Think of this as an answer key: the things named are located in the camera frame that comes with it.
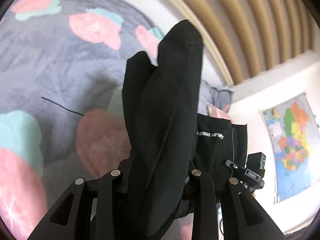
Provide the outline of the pink pillow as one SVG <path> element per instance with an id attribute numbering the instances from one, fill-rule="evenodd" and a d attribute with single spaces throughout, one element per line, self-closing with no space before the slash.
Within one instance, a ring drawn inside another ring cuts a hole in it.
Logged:
<path id="1" fill-rule="evenodd" d="M 207 111 L 208 111 L 208 115 L 211 118 L 226 119 L 226 120 L 230 120 L 231 121 L 231 117 L 227 113 L 225 113 L 224 111 L 218 109 L 217 107 L 215 107 L 212 104 L 208 104 L 207 105 Z"/>

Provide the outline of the black jacket with white lettering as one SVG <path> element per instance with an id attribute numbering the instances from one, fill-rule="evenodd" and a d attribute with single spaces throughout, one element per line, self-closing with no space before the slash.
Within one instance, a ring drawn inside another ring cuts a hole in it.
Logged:
<path id="1" fill-rule="evenodd" d="M 183 20 L 159 43 L 156 66 L 143 51 L 127 61 L 122 97 L 132 147 L 126 175 L 132 239 L 160 239 L 189 213 L 182 200 L 189 170 L 226 181 L 227 160 L 245 164 L 247 127 L 197 111 L 202 51 L 200 33 Z"/>

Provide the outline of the grey scalloped pillow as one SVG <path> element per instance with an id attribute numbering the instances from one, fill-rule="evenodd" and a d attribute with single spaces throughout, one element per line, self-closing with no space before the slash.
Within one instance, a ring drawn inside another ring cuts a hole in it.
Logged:
<path id="1" fill-rule="evenodd" d="M 207 105 L 213 105 L 219 110 L 228 113 L 232 104 L 234 92 L 228 89 L 217 89 L 202 80 L 199 93 L 198 113 L 208 114 Z"/>

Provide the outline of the colourful wall map poster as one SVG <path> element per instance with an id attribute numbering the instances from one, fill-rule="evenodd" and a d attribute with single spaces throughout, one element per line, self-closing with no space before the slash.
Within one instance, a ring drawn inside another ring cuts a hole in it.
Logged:
<path id="1" fill-rule="evenodd" d="M 319 129 L 306 94 L 262 111 L 276 166 L 276 202 L 312 184 L 310 157 L 319 145 Z"/>

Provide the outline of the grey floral bed blanket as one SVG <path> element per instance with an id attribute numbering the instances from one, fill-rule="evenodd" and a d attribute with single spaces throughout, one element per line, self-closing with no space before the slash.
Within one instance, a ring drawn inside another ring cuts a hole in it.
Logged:
<path id="1" fill-rule="evenodd" d="M 1 223 L 26 239 L 76 176 L 130 151 L 121 87 L 126 61 L 178 20 L 186 0 L 14 0 L 1 20 Z"/>

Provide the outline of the wooden slatted headboard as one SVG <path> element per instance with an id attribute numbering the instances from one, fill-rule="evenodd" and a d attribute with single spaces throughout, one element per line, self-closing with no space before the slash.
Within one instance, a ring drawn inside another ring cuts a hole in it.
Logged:
<path id="1" fill-rule="evenodd" d="M 315 48 L 310 0 L 167 0 L 202 34 L 223 81 L 237 85 Z"/>

